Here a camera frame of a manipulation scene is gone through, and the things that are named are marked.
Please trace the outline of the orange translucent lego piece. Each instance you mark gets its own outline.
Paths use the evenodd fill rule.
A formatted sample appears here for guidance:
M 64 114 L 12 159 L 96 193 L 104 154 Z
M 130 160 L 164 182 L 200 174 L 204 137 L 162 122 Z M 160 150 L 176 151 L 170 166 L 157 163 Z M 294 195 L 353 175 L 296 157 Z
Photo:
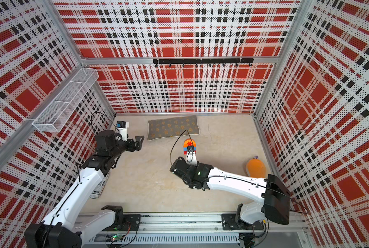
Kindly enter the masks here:
M 195 140 L 194 140 L 194 139 L 190 139 L 190 138 L 186 139 L 186 140 L 184 141 L 184 143 L 183 143 L 183 147 L 184 147 L 184 148 L 187 148 L 188 146 L 194 146 L 194 147 L 196 147 L 196 142 L 195 142 Z

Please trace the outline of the orange plush toy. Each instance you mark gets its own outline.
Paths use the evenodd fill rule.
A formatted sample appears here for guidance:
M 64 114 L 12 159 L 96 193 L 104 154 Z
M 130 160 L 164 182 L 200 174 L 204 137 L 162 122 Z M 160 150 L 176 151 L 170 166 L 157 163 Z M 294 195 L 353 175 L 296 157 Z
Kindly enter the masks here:
M 246 164 L 245 171 L 251 178 L 265 178 L 267 169 L 261 160 L 253 158 Z

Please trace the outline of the grey floral cushion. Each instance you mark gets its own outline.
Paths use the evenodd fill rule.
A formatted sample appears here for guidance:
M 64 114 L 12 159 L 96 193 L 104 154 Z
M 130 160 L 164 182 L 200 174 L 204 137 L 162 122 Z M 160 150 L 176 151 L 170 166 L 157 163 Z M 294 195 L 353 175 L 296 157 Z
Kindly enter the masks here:
M 190 135 L 200 134 L 196 115 L 149 120 L 147 140 L 177 137 L 186 130 L 189 131 Z

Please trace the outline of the green lit circuit board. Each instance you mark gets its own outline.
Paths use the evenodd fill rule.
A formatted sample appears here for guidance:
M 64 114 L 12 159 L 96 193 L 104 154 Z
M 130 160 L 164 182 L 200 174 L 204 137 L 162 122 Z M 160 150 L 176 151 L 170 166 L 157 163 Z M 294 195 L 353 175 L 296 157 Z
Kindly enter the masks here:
M 121 242 L 122 235 L 107 235 L 106 236 L 106 243 L 115 243 L 115 242 Z

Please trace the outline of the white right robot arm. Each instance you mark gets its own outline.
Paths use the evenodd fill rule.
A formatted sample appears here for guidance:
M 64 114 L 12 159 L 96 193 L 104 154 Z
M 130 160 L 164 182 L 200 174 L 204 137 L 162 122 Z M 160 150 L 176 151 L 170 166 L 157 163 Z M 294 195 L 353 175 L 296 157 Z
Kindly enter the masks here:
M 221 190 L 251 199 L 251 203 L 239 205 L 237 210 L 238 219 L 244 223 L 267 219 L 276 224 L 289 224 L 290 192 L 275 175 L 245 177 L 204 163 L 191 165 L 182 157 L 171 165 L 170 172 L 191 189 Z

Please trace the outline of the patterned cup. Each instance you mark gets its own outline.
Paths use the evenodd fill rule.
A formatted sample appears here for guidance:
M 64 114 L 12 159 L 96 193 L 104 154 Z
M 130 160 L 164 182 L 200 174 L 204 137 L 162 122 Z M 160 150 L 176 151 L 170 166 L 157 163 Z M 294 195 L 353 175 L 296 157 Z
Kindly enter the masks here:
M 91 199 L 98 199 L 101 197 L 104 189 L 105 189 L 105 186 L 108 182 L 108 179 L 110 177 L 110 172 L 107 173 L 106 177 L 96 186 L 96 188 L 92 191 L 91 195 L 89 198 Z

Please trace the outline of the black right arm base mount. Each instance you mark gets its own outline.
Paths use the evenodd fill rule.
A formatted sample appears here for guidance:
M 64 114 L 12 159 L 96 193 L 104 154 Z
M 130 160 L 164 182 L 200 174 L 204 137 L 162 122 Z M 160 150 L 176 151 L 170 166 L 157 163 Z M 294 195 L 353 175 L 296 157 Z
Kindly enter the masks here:
M 221 214 L 223 230 L 264 230 L 264 223 L 262 220 L 249 224 L 240 218 L 240 211 L 243 204 L 239 204 L 236 213 Z

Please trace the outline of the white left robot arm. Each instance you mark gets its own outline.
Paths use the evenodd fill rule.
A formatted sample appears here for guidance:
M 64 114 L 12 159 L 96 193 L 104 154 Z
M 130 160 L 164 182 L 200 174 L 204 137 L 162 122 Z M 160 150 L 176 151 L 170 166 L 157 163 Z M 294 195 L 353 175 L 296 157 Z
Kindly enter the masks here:
M 117 166 L 120 156 L 126 151 L 141 150 L 144 137 L 129 139 L 125 129 L 105 130 L 98 133 L 95 140 L 95 153 L 81 166 L 68 192 L 40 223 L 26 229 L 24 237 L 29 248 L 81 248 L 105 228 L 123 224 L 120 206 L 105 206 L 80 225 L 76 219 L 98 184 Z

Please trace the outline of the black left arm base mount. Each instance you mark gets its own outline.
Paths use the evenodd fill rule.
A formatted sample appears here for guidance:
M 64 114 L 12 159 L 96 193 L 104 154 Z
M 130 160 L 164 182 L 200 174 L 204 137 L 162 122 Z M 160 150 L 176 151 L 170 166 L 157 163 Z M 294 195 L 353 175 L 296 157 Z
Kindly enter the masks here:
M 101 211 L 98 212 L 98 216 L 101 214 L 106 215 L 106 211 L 112 211 L 114 213 L 113 217 L 108 216 L 108 222 L 113 220 L 113 223 L 110 226 L 106 226 L 103 231 L 138 231 L 141 215 L 124 213 L 123 208 L 121 206 L 113 206 L 106 205 L 102 207 Z

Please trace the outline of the black hook rail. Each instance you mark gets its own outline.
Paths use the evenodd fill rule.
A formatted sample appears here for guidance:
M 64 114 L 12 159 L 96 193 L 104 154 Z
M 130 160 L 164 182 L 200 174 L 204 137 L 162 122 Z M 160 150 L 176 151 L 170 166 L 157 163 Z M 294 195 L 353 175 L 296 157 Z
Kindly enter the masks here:
M 252 64 L 253 58 L 175 58 L 175 59 L 153 59 L 154 65 L 190 65 L 190 64 Z

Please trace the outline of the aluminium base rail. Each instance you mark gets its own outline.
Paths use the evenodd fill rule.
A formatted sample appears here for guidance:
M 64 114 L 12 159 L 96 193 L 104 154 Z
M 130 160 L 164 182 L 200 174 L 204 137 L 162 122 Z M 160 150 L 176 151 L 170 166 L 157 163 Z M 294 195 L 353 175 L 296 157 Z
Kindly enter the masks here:
M 138 231 L 101 231 L 83 247 L 131 248 L 136 245 L 196 246 L 229 244 L 244 247 L 253 240 L 256 248 L 311 248 L 305 220 L 291 214 L 289 225 L 262 220 L 264 230 L 223 230 L 220 212 L 129 213 L 141 215 Z M 96 213 L 83 213 L 76 224 L 85 223 Z M 121 242 L 106 243 L 107 235 L 122 235 Z

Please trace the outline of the blue lego brick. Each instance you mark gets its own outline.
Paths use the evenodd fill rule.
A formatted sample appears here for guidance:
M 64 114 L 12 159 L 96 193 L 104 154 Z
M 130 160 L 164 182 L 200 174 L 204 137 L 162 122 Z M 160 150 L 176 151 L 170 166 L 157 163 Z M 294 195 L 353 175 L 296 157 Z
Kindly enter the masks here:
M 188 146 L 188 147 L 185 147 L 183 150 L 187 151 L 188 153 L 193 153 L 193 152 L 196 151 L 196 147 L 195 146 Z

